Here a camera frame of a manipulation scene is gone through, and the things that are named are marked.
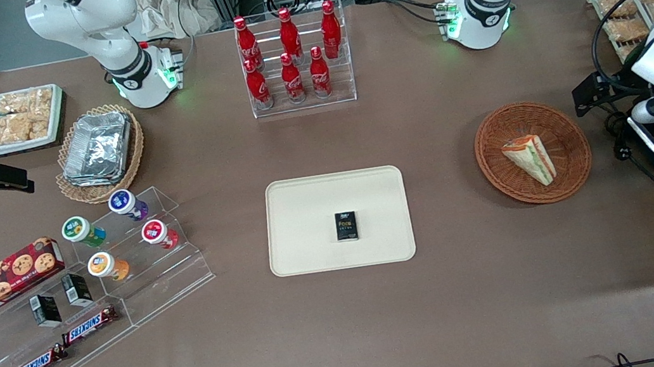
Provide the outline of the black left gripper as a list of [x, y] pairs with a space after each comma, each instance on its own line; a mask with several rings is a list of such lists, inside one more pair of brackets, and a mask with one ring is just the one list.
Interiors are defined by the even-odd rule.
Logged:
[[577, 118], [584, 117], [594, 108], [604, 109], [605, 105], [612, 106], [621, 99], [633, 97], [634, 103], [651, 99], [653, 88], [648, 81], [642, 78], [633, 78], [620, 81], [612, 85], [603, 82], [598, 73], [589, 74], [572, 90]]

